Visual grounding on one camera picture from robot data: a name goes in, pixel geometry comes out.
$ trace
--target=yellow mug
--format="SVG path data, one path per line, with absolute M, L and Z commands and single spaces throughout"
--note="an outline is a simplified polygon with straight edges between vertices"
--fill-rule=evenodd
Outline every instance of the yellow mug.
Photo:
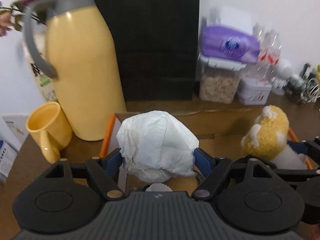
M 37 108 L 27 119 L 26 128 L 49 163 L 60 159 L 60 150 L 68 146 L 73 131 L 57 102 Z

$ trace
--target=crumpled white paper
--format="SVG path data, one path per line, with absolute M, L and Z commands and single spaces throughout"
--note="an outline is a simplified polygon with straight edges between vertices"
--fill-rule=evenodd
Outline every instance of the crumpled white paper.
M 152 111 L 125 119 L 117 139 L 124 168 L 144 182 L 196 176 L 193 151 L 199 140 L 167 112 Z

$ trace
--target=purple box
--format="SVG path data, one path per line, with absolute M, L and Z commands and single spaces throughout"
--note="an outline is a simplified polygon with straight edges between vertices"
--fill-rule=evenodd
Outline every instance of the purple box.
M 253 36 L 222 26 L 206 26 L 202 32 L 201 54 L 243 63 L 257 63 L 259 42 Z

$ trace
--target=wooden table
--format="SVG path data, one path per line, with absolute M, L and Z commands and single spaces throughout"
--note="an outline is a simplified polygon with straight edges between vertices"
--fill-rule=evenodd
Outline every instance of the wooden table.
M 315 136 L 320 135 L 320 102 L 301 106 L 290 102 L 285 97 L 270 95 L 267 105 L 270 104 L 279 106 L 286 112 L 290 126 L 300 140 L 313 139 Z M 192 101 L 127 102 L 127 109 L 131 112 L 164 110 L 177 113 L 183 111 L 256 107 L 262 106 L 243 106 L 237 100 L 234 100 L 230 105 L 208 103 L 200 101 L 196 97 Z M 61 156 L 69 159 L 71 162 L 83 162 L 92 156 L 97 156 L 100 147 L 101 141 L 87 142 L 74 136 L 70 145 L 61 152 Z M 12 213 L 12 202 L 28 184 L 49 166 L 50 164 L 44 159 L 39 147 L 31 136 L 28 136 L 11 169 L 6 184 L 1 189 L 0 239 L 10 239 L 20 231 Z M 310 238 L 308 225 L 301 223 L 298 232 L 303 237 Z

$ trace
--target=white box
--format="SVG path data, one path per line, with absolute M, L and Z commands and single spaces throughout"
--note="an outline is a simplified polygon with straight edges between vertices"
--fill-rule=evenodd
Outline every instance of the white box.
M 0 180 L 5 182 L 17 157 L 17 152 L 6 142 L 0 140 Z
M 28 117 L 29 114 L 2 114 L 2 119 L 21 145 L 29 134 L 26 128 L 26 121 Z

